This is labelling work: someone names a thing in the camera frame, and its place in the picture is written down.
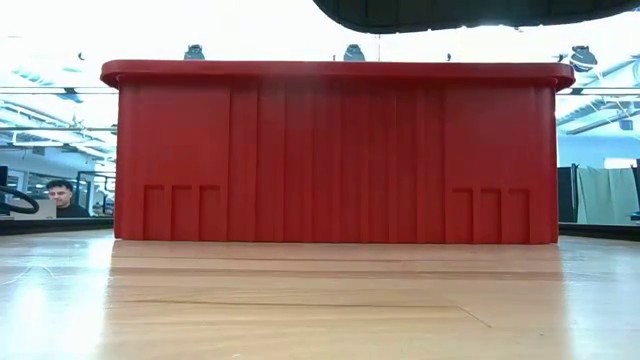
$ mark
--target red storage bin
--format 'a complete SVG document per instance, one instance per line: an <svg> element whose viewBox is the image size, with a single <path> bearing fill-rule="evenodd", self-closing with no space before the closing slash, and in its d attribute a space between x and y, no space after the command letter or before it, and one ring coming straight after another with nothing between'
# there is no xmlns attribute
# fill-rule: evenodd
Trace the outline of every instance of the red storage bin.
<svg viewBox="0 0 640 360"><path fill-rule="evenodd" d="M557 241L562 64L111 61L116 236Z"/></svg>

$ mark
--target wall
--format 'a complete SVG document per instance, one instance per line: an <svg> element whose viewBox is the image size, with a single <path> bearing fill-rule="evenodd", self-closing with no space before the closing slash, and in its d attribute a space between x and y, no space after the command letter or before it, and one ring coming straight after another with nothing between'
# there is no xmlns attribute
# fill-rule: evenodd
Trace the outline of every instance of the wall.
<svg viewBox="0 0 640 360"><path fill-rule="evenodd" d="M580 166L604 168L605 158L640 159L640 136L559 136L558 166Z"/></svg>
<svg viewBox="0 0 640 360"><path fill-rule="evenodd" d="M45 156L27 150L0 150L0 164L9 170L29 171L45 175L74 178L78 171L93 171L95 161L78 153L65 153L57 148L47 148Z"/></svg>

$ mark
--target black object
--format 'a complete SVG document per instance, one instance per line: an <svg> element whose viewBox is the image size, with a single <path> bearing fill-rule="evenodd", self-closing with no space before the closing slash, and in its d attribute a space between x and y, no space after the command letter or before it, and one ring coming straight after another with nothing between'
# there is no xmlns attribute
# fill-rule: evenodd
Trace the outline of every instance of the black object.
<svg viewBox="0 0 640 360"><path fill-rule="evenodd" d="M589 72L598 65L596 56L589 51L588 46L573 46L573 54L569 58L569 64L576 72Z"/></svg>
<svg viewBox="0 0 640 360"><path fill-rule="evenodd" d="M563 223L575 223L573 173L570 167L558 168L558 220Z"/></svg>
<svg viewBox="0 0 640 360"><path fill-rule="evenodd" d="M205 60L201 45L189 45L189 49L184 53L184 60Z"/></svg>
<svg viewBox="0 0 640 360"><path fill-rule="evenodd" d="M344 61L366 61L360 45L351 44L347 46L347 50L344 52Z"/></svg>
<svg viewBox="0 0 640 360"><path fill-rule="evenodd" d="M560 223L559 230L565 236L640 241L640 226Z"/></svg>
<svg viewBox="0 0 640 360"><path fill-rule="evenodd" d="M636 159L636 171L633 172L633 177L636 179L636 191L638 193L638 208L640 209L640 159Z"/></svg>
<svg viewBox="0 0 640 360"><path fill-rule="evenodd" d="M329 18L358 32L407 33L480 25L577 23L633 10L640 0L313 0Z"/></svg>
<svg viewBox="0 0 640 360"><path fill-rule="evenodd" d="M7 194L11 194L19 199L22 199L24 201L26 201L29 205L31 205L30 208L24 208L21 206L15 206L15 205L10 205L7 204L6 202L0 202L0 209L4 210L4 211L13 211L13 212L17 212L20 214L35 214L38 211L40 211L40 205L38 204L38 202L36 202L35 200L33 200L33 198L31 198L29 195L22 193L18 190L14 190L10 187L7 186L0 186L0 192L3 193L7 193Z"/></svg>
<svg viewBox="0 0 640 360"><path fill-rule="evenodd" d="M571 164L571 197L573 198L573 218L578 222L578 164Z"/></svg>
<svg viewBox="0 0 640 360"><path fill-rule="evenodd" d="M0 166L0 186L7 186L9 182L9 167ZM0 193L0 203L4 203L5 196ZM0 215L9 215L9 210L0 209Z"/></svg>

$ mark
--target floor plank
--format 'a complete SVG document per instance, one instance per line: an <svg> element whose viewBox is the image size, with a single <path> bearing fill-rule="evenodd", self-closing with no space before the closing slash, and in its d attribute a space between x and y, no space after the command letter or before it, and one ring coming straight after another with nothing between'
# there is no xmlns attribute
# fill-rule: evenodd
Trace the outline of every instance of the floor plank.
<svg viewBox="0 0 640 360"><path fill-rule="evenodd" d="M636 359L640 246L0 237L0 358Z"/></svg>

